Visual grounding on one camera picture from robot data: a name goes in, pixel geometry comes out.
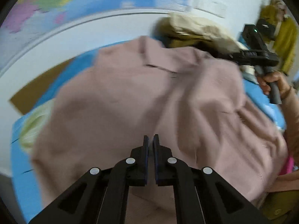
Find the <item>right hand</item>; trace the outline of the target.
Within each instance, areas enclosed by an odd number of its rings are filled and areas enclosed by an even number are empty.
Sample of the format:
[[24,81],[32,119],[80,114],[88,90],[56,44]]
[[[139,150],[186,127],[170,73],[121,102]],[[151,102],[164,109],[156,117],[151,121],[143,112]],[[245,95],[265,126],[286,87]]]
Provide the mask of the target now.
[[281,100],[285,99],[290,91],[291,86],[288,84],[285,76],[278,71],[268,73],[265,76],[257,76],[256,78],[265,95],[270,94],[270,83],[277,84]]

